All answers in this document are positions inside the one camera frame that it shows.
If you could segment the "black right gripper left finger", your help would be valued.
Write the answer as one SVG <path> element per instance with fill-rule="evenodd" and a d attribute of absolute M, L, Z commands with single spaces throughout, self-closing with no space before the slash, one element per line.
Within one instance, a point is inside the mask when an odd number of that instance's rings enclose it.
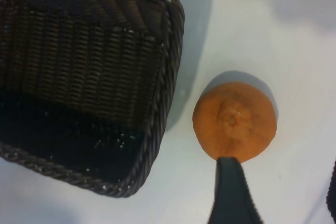
<path fill-rule="evenodd" d="M 246 182 L 244 170 L 234 157 L 216 163 L 215 197 L 209 223 L 263 223 Z"/>

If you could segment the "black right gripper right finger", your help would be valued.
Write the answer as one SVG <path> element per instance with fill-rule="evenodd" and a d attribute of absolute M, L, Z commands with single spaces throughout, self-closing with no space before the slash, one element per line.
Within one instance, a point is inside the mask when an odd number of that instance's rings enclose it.
<path fill-rule="evenodd" d="M 336 217 L 336 162 L 334 162 L 326 203 L 331 217 Z"/>

